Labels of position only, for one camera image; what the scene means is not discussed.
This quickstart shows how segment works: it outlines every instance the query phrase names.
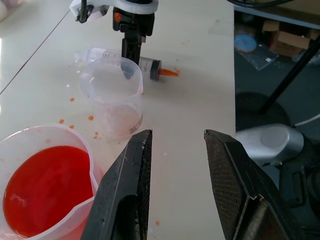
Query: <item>clear plastic beaker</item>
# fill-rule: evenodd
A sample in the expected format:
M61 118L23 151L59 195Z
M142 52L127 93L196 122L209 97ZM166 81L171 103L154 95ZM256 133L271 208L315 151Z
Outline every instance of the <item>clear plastic beaker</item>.
M140 127L143 78L133 61L120 56L96 60L81 72L79 87L105 137L125 138Z
M30 127L18 131L0 141L0 239L20 240L23 237L17 235L8 226L2 203L4 193L9 180L15 171L34 154L43 149L55 146L71 146L88 153L93 197L76 205L63 219L48 230L29 237L28 240L56 240L75 230L89 215L94 196L97 193L98 184L102 179L102 171L94 161L88 143L74 130L57 124L48 124Z

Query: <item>orange liquid spill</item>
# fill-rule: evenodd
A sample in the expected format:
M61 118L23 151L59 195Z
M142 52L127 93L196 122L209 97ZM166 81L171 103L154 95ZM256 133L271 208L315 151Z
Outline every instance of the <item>orange liquid spill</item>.
M89 172L89 155L76 147L54 146L31 156L5 189L6 222L27 238L53 227L93 196Z

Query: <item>plastic bag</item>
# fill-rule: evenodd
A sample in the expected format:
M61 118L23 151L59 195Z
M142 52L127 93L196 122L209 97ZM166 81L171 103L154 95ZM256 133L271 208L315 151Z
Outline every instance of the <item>plastic bag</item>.
M235 51L243 56L244 59L246 59L258 71L264 69L279 57L278 54L270 51L263 43L258 43L256 48L251 52L241 52L237 49L235 49Z
M293 56L291 59L293 62L298 62L303 54L305 54L305 50L301 52L300 54ZM320 51L318 51L312 58L311 60L307 63L307 66L320 66Z

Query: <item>syringe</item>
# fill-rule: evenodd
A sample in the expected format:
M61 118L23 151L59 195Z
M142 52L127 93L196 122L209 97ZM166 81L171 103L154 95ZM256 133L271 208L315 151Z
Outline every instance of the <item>syringe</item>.
M119 53L108 52L103 48L90 48L84 52L76 52L74 57L76 61L83 61L86 65L105 58L112 58L112 57L120 57ZM165 76L179 76L178 72L173 72L167 69L161 68L161 60L155 60L146 57L140 57L139 61L139 68L141 69L142 76L144 79L150 79L153 81L158 81L160 75Z

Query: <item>syringe tip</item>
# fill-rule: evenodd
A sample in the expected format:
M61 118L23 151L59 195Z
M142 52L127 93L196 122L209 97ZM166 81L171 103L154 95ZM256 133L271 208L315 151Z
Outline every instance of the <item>syringe tip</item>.
M171 70L164 69L164 68L159 69L159 75L171 76L171 77L179 77L180 76L179 72L171 71Z

